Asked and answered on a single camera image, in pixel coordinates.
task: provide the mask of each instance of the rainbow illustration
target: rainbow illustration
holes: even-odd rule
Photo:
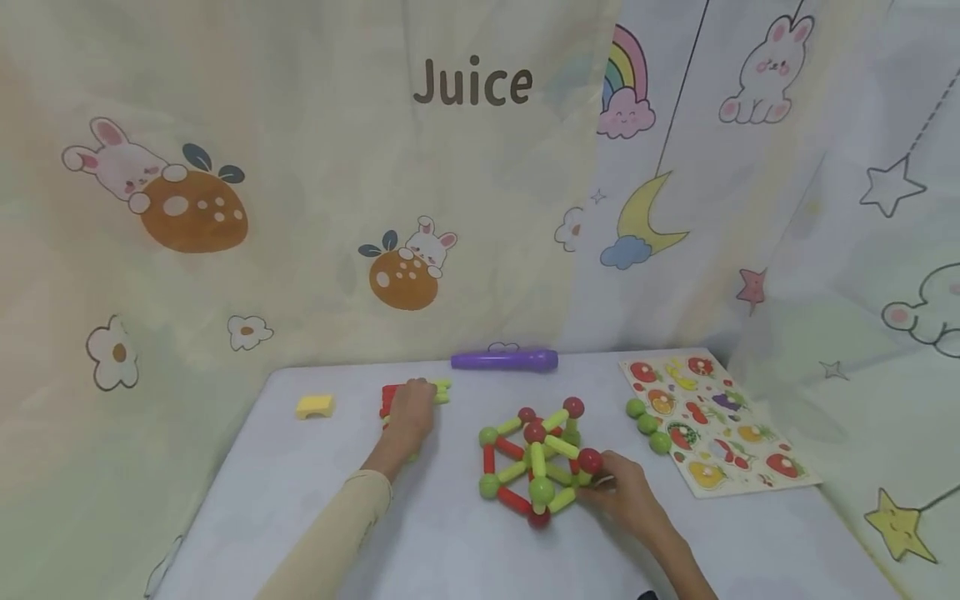
[[[630,138],[654,126],[647,101],[647,61],[640,42],[623,26],[613,29],[613,44],[603,82],[603,110],[597,132],[610,139]]]

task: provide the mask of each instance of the table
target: table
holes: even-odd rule
[[[451,402],[395,485],[341,589],[365,600],[674,597],[645,550],[573,505],[545,531],[477,490],[477,434],[521,406],[558,410],[583,399],[583,445],[642,463],[720,598],[802,600],[899,596],[815,488],[709,500],[693,497],[668,458],[653,454],[624,414],[632,396],[620,360],[669,351],[570,354],[550,374],[453,371],[446,362],[284,369],[268,379],[224,461],[158,600],[254,598],[300,534],[380,434],[380,388],[449,378]],[[301,396],[333,394],[331,419],[301,421]],[[508,464],[497,457],[497,467]]]

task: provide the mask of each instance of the purple toy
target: purple toy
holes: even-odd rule
[[[521,352],[467,352],[450,357],[453,369],[491,371],[548,372],[557,368],[559,357],[554,350]]]

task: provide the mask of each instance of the green ball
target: green ball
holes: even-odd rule
[[[496,432],[496,427],[484,427],[480,430],[480,445],[493,444],[499,436],[500,434]]]
[[[530,499],[534,504],[549,504],[557,491],[553,487],[553,482],[546,477],[534,477],[530,480],[530,487],[527,489],[530,493]]]
[[[644,413],[636,419],[636,429],[645,436],[649,436],[657,431],[657,427],[659,426],[660,424],[657,422],[657,418],[653,415]]]
[[[645,412],[647,412],[647,407],[643,404],[643,400],[640,398],[630,398],[627,400],[628,417],[631,419],[636,419]]]
[[[673,445],[673,442],[670,440],[670,436],[666,435],[662,431],[655,431],[650,434],[650,449],[663,456],[670,451],[670,446]]]
[[[500,480],[493,473],[486,473],[480,478],[480,495],[493,500],[500,491]]]

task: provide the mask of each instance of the yellow star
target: yellow star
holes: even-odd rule
[[[880,488],[876,510],[863,517],[883,536],[883,543],[895,561],[901,561],[907,552],[912,552],[931,563],[937,563],[936,557],[917,534],[920,524],[920,511],[917,509],[897,506],[890,499],[890,494]]]

